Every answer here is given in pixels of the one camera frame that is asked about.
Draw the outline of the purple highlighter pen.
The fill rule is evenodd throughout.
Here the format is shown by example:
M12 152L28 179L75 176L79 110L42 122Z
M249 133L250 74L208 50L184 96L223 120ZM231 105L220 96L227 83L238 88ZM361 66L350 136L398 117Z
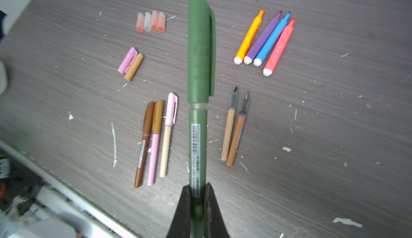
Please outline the purple highlighter pen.
M275 27L279 23L281 15L282 15L282 11L279 11L277 15L269 21L269 23L267 24L263 32L260 34L257 41L253 44L252 48L248 51L248 53L246 54L244 58L244 63L246 65L251 64L253 60L255 59L255 57L257 56L257 54L260 52L261 48L263 47L263 45L265 44L265 42L267 41L271 33L274 31Z

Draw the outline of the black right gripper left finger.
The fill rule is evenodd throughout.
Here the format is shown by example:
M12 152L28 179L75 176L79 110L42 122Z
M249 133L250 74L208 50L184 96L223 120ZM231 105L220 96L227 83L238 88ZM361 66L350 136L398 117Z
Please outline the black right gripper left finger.
M191 237L191 189L184 186L166 238Z

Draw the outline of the translucent grey pen cap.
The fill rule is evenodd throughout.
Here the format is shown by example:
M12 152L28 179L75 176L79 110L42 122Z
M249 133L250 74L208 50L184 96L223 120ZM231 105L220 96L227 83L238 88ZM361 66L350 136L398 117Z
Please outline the translucent grey pen cap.
M151 22L152 22L152 14L150 12L146 12L144 16L144 31L150 32L151 31Z

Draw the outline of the green marker pen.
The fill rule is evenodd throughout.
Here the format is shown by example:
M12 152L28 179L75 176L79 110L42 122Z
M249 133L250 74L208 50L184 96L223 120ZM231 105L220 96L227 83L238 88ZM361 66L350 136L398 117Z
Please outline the green marker pen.
M207 172L209 98L214 95L216 72L215 14L206 0L190 0L188 8L189 186L191 236L205 237L204 193Z

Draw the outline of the tan marker pen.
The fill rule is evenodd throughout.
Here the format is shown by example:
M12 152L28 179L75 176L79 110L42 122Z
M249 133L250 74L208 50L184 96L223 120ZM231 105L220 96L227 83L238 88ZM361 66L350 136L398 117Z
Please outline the tan marker pen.
M232 92L230 106L229 106L229 110L227 113L226 127L225 127L223 146L222 146L222 152L221 152L222 161L227 160L227 156L228 156L228 152L230 148L230 140L231 140L231 135L232 135L232 128L233 128L233 122L235 118L237 98L238 98L237 90L238 90L238 87L236 86L234 91Z

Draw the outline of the red highlighter pen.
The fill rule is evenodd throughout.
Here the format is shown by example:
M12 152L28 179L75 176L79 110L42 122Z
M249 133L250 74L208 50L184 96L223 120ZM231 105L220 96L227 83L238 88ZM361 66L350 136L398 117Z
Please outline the red highlighter pen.
M263 75L265 77L269 77L270 75L273 74L273 71L279 62L279 59L286 47L286 44L293 32L294 29L294 24L295 24L296 19L292 18L291 21L288 23L288 25L284 28L282 34L280 35L279 40L276 43L276 46L274 50L272 51L269 60L266 64L266 66L263 69Z

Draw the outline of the blue highlighter pen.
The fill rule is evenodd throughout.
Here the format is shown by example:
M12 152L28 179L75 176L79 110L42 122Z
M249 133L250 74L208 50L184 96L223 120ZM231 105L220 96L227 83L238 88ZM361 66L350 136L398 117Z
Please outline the blue highlighter pen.
M290 12L288 12L285 15L285 17L277 24L277 26L272 31L272 33L268 37L267 41L265 42L265 44L263 45L263 47L261 48L261 50L259 51L259 53L255 57L255 59L253 61L254 66L259 67L259 66L262 65L262 63L264 62L264 60L267 57L267 54L270 52L270 50L272 49L272 47L276 43L277 39L279 38L280 34L282 33L283 29L287 25L290 16L291 16L291 14L290 14Z

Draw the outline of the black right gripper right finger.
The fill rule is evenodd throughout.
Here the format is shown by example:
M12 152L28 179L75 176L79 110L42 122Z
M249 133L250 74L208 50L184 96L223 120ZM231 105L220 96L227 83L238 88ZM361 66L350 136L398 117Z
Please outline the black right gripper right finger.
M205 238L230 238L213 187L210 183L206 184L204 191L203 221Z

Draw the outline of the translucent pink pen cap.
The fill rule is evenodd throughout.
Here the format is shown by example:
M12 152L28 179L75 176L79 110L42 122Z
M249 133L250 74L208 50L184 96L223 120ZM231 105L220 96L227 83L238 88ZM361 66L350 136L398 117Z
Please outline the translucent pink pen cap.
M153 11L151 14L151 30L152 31L158 30L158 18L159 18L159 13L157 11Z

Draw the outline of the pink cap cream marker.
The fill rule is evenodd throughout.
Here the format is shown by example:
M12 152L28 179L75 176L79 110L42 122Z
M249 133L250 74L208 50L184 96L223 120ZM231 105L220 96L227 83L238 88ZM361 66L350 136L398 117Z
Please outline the pink cap cream marker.
M166 119L165 119L165 129L164 129L164 138L163 138L163 147L162 147L162 158L161 158L161 167L160 167L160 177L165 177L167 174L167 164L168 164L168 154L170 150L170 140L172 126L176 123L178 107L178 97L175 93L170 92L167 100L166 107Z

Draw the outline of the pink cap brown marker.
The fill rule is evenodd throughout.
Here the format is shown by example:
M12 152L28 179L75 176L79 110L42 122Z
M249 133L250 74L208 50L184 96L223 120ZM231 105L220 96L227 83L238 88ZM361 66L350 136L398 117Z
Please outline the pink cap brown marker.
M235 157L236 157L236 153L237 153L237 149L238 149L238 144L240 141L240 136L242 133L242 129L245 123L245 119L246 119L246 114L247 114L247 110L248 110L248 105L249 105L249 92L246 93L244 102L242 104L242 109L239 113L239 116L237 118L237 124L236 124L236 128L235 128L235 132L234 135L232 137L232 142L230 145L230 149L229 149L229 155L226 161L226 166L227 167L232 167L235 161Z

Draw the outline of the orange highlighter pen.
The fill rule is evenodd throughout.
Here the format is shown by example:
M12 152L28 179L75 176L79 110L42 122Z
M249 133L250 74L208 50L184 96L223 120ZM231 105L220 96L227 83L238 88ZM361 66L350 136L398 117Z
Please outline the orange highlighter pen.
M252 43L252 41L255 37L255 34L258 31L259 27L260 27L264 12L265 12L265 10L262 9L259 12L258 16L256 16L254 18L254 20L253 20L246 36L245 36L243 42L242 42L242 44L241 44L241 46L240 46L240 48L239 48L239 50L238 50L238 52L237 52L237 54L234 58L234 63L236 65L240 65L243 62L243 60L244 60L244 58L245 58L245 56L246 56L246 54L247 54L247 52L248 52L248 50L251 46L251 43Z

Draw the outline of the tan pen cap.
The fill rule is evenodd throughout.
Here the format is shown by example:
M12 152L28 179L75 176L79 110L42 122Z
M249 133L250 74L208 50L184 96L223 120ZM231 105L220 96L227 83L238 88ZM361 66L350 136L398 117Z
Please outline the tan pen cap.
M124 78L127 81L132 81L135 73L137 72L140 64L142 63L144 59L144 56L142 54L138 54L135 59L132 61L129 69L127 70L126 74L124 75Z

